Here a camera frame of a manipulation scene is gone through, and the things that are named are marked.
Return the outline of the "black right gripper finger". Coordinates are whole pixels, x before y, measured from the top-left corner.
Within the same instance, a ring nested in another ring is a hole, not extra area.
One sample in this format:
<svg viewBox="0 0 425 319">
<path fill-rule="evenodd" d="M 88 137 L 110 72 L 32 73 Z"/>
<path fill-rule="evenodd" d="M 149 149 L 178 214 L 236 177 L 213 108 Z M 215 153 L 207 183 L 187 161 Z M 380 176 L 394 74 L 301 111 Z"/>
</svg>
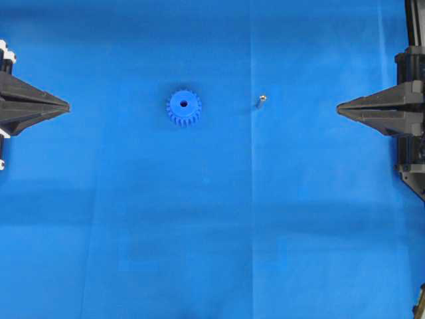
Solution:
<svg viewBox="0 0 425 319">
<path fill-rule="evenodd" d="M 421 136 L 424 133 L 424 116 L 419 112 L 338 108 L 337 113 L 384 136 Z"/>
<path fill-rule="evenodd" d="M 362 96 L 341 103 L 337 106 L 337 112 L 339 114 L 343 114 L 346 111 L 360 110 L 406 110 L 416 112 L 419 105 L 423 103 L 424 82 L 421 80 L 413 80 L 398 84 L 369 96 Z"/>
</svg>

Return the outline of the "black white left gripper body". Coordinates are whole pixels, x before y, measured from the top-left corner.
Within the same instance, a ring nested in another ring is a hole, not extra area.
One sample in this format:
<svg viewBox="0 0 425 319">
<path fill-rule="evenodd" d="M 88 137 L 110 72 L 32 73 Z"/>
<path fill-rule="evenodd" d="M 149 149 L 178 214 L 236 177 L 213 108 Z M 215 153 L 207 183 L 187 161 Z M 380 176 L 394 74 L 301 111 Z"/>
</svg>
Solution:
<svg viewBox="0 0 425 319">
<path fill-rule="evenodd" d="M 10 51 L 7 43 L 1 39 L 1 72 L 11 74 L 16 60 L 16 54 L 13 51 Z M 1 171 L 5 169 L 5 161 L 3 159 L 4 143 L 5 140 L 10 137 L 11 136 L 4 129 L 1 129 Z"/>
</svg>

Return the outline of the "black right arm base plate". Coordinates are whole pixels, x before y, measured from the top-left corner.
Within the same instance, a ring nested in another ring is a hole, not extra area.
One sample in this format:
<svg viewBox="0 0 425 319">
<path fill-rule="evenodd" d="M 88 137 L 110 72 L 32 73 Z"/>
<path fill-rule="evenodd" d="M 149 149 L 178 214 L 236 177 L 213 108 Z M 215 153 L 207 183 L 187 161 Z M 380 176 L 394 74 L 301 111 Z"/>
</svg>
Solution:
<svg viewBox="0 0 425 319">
<path fill-rule="evenodd" d="M 401 180 L 424 201 L 424 164 L 397 164 L 395 170 L 400 174 Z"/>
</svg>

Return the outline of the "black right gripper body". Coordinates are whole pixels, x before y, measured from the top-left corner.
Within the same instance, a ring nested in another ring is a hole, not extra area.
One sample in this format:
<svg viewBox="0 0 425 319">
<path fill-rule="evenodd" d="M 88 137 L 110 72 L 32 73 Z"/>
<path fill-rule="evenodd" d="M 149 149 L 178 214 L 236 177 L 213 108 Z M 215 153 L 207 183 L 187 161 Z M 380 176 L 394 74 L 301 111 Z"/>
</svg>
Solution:
<svg viewBox="0 0 425 319">
<path fill-rule="evenodd" d="M 421 80 L 424 82 L 424 47 L 408 47 L 396 55 L 397 83 Z M 424 116 L 424 103 L 416 112 Z M 424 133 L 421 136 L 397 137 L 397 164 L 424 164 Z"/>
</svg>

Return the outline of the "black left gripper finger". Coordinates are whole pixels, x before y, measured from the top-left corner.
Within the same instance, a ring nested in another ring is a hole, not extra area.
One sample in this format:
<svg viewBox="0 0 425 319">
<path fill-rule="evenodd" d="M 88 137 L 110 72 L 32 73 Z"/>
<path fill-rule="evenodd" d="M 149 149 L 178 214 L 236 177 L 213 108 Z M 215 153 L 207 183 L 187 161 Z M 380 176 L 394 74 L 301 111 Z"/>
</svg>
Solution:
<svg viewBox="0 0 425 319">
<path fill-rule="evenodd" d="M 1 97 L 10 102 L 48 104 L 70 111 L 68 102 L 46 91 L 39 90 L 6 72 L 1 72 Z"/>
<path fill-rule="evenodd" d="M 1 102 L 1 129 L 10 136 L 17 136 L 28 127 L 68 113 L 70 105 Z"/>
</svg>

